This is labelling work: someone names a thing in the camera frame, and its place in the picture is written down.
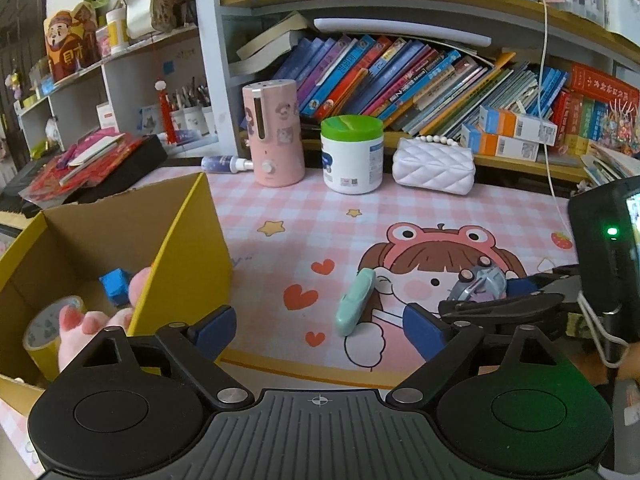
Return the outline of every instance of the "red tassel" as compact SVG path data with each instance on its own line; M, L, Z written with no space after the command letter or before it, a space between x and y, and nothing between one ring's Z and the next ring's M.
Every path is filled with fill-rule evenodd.
M162 124L166 132L166 141L169 144L177 144L178 137L175 135L174 123L171 120L171 108L166 100L166 83L162 80L156 82L158 99L160 99L160 113L162 114Z

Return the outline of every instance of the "pink humidifier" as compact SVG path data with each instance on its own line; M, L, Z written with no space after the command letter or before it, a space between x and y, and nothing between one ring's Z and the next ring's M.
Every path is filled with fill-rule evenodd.
M242 88L255 181L291 186L305 176L296 82L276 79Z

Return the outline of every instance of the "cartoon cloud hand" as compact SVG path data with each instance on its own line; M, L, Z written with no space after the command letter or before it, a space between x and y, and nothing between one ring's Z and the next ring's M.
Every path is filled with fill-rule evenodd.
M379 364L384 349L382 329L375 323L359 323L351 335L344 338L344 351L349 360L365 368Z

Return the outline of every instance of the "green book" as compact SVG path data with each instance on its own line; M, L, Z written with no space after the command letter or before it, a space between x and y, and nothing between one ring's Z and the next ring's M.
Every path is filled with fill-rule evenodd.
M593 115L595 102L593 99L587 97L585 97L582 102L582 117L580 118L580 132L578 134L584 139L589 138L589 125L591 124L591 116Z

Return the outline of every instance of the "pink plush toy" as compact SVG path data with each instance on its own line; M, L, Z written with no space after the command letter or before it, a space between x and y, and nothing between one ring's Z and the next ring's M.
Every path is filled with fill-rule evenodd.
M78 309L67 305L60 310L60 348L58 349L58 368L60 371L80 353L80 351L105 326L129 328L133 308L119 310L111 319L103 312L91 311L82 314Z
M145 288L149 274L151 274L151 267L145 267L129 282L129 303L131 306L136 306L138 304L138 300L142 295L142 290Z

